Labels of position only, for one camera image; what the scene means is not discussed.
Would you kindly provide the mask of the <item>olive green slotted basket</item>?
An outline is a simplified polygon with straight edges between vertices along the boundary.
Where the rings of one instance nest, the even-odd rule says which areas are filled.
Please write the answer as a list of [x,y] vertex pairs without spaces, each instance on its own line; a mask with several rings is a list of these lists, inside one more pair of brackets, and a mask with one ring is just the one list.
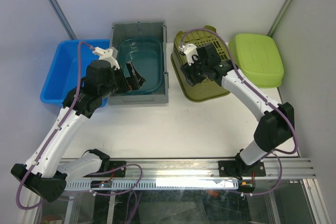
[[181,40],[183,40],[184,44],[192,43],[196,46],[202,46],[211,42],[214,44],[216,51],[222,60],[229,59],[228,51],[223,42],[221,42],[217,36],[210,33],[210,31],[216,32],[216,28],[206,25],[204,26],[204,29],[204,31],[199,29],[193,31],[187,34],[185,37],[183,37],[185,32],[179,31],[174,38],[174,49],[171,54],[172,66],[174,68],[180,87],[185,97],[192,102],[203,102],[229,94],[229,91],[208,79],[205,79],[201,83],[192,87],[187,83],[186,78],[181,71],[181,66],[187,63],[186,57],[180,55],[179,46]]

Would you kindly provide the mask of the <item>teal transparent tub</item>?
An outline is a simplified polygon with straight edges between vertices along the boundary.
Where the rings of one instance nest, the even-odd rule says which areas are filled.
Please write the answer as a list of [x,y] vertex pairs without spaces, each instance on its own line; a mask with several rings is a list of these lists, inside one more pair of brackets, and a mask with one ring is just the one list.
[[163,82],[162,42],[154,38],[135,38],[123,41],[118,47],[118,63],[128,77],[126,63],[131,61],[136,71],[145,79],[143,86],[128,95],[152,94]]

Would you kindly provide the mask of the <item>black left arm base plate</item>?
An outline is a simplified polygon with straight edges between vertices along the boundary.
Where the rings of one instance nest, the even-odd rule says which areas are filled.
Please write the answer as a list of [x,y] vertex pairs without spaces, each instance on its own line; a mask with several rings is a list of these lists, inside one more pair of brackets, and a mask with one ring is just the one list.
[[109,162],[109,166],[105,169],[104,174],[89,174],[86,175],[85,177],[107,177],[110,178],[113,175],[113,178],[124,178],[126,174],[126,168],[121,168],[119,170],[115,170],[123,165],[126,165],[126,161],[118,161],[118,160],[111,160]]

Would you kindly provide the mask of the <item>lime green plastic basin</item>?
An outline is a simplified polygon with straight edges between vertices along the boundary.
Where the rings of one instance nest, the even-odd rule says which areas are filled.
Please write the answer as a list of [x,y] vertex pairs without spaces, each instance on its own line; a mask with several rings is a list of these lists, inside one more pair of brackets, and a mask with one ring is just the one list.
[[277,88],[282,84],[284,67],[271,37],[238,34],[228,45],[239,69],[254,85],[259,88]]

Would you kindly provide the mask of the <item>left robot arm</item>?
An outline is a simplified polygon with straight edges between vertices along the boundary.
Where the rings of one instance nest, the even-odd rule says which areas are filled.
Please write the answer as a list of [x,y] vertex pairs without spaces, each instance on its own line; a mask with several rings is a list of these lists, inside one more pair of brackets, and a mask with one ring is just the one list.
[[47,202],[57,200],[67,185],[88,176],[114,174],[121,169],[110,163],[110,156],[98,149],[86,151],[81,158],[60,164],[61,158],[83,124],[89,120],[103,100],[110,94],[122,94],[138,90],[145,79],[136,71],[133,62],[126,68],[112,66],[106,60],[94,60],[84,77],[78,77],[77,86],[70,90],[62,103],[57,121],[37,151],[23,164],[14,164],[11,174],[26,187]]

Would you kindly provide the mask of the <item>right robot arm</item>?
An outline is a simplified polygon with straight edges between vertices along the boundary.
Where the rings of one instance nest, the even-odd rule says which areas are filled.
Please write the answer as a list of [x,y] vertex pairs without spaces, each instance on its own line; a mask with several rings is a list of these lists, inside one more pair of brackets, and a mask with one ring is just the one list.
[[181,71],[189,85],[195,86],[205,79],[215,82],[232,93],[258,122],[251,143],[236,154],[234,164],[225,168],[229,176],[241,179],[258,161],[294,136],[292,105],[267,98],[232,60],[223,60],[213,44],[182,45],[179,53],[187,60]]

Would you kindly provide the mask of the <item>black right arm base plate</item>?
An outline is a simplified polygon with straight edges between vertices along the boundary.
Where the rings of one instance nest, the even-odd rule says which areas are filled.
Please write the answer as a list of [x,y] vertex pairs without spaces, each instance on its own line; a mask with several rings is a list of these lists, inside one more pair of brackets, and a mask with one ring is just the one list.
[[236,160],[218,161],[218,170],[220,177],[234,177],[242,179],[243,177],[265,177],[266,170],[264,163],[258,161],[253,165],[247,166],[244,162]]

